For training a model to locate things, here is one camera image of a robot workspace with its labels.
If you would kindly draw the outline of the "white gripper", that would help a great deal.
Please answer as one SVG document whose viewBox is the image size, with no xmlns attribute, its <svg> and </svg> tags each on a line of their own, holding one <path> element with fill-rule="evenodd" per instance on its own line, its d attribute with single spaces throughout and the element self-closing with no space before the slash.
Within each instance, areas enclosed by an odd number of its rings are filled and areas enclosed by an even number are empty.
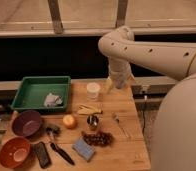
<svg viewBox="0 0 196 171">
<path fill-rule="evenodd" d="M 119 59 L 109 60 L 109 77 L 105 81 L 105 92 L 109 93 L 113 88 L 121 89 L 128 84 L 133 86 L 135 84 L 135 77 L 132 74 L 130 63 Z"/>
</svg>

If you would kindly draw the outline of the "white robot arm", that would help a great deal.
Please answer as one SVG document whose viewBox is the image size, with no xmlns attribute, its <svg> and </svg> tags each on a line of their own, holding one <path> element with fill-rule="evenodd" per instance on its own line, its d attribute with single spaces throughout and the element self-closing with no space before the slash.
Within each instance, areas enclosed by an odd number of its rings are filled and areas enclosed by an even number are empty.
<svg viewBox="0 0 196 171">
<path fill-rule="evenodd" d="M 196 43 L 137 42 L 126 26 L 99 39 L 117 88 L 132 77 L 131 64 L 176 79 L 153 127 L 151 171 L 196 171 Z"/>
</svg>

